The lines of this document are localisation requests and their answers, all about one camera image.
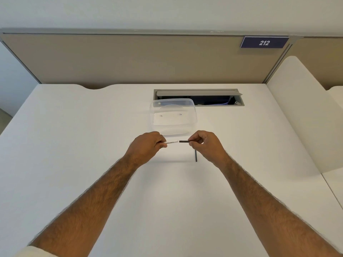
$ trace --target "finger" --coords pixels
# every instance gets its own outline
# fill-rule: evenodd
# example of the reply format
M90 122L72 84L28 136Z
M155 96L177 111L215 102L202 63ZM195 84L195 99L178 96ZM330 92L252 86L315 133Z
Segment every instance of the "finger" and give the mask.
M192 146L193 149L199 151L201 153L204 145L203 144L200 144L200 143L197 143L197 142L190 142L189 143L190 146Z
M158 135L156 135L156 139L155 139L155 142L158 143L158 142L166 142L166 139L163 137L162 134L160 134L159 132L157 132Z
M200 139L204 140L206 137L207 137L206 131L198 130L191 137L189 137L188 140L198 141Z
M161 148L166 148L168 145L167 144L165 144L164 142L158 142L158 143L156 143L156 145L155 145L155 149L156 149L156 151L159 151Z

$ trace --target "desk surface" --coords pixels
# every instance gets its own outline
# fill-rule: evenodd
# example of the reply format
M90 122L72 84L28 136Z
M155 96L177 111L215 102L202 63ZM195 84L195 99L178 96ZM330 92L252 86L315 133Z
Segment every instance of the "desk surface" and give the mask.
M151 131L156 88L238 88L245 106L197 107L197 128L217 134L258 182L343 250L343 210L266 85L38 85L0 136L2 256ZM139 168L90 256L137 255L267 256L220 171L200 154L195 162L182 143Z

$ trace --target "white wall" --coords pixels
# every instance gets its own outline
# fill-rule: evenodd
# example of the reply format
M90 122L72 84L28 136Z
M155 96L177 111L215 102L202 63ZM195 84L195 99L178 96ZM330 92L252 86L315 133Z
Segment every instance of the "white wall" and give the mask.
M343 0L0 0L0 27L211 29L343 34ZM0 107L34 80L0 48Z

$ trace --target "clear plastic container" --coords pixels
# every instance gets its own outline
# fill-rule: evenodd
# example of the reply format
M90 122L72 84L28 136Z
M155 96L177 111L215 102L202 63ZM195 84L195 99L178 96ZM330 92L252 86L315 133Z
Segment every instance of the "clear plastic container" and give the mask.
M150 104L150 121L160 134L178 135L193 132L198 118L193 100L161 99Z

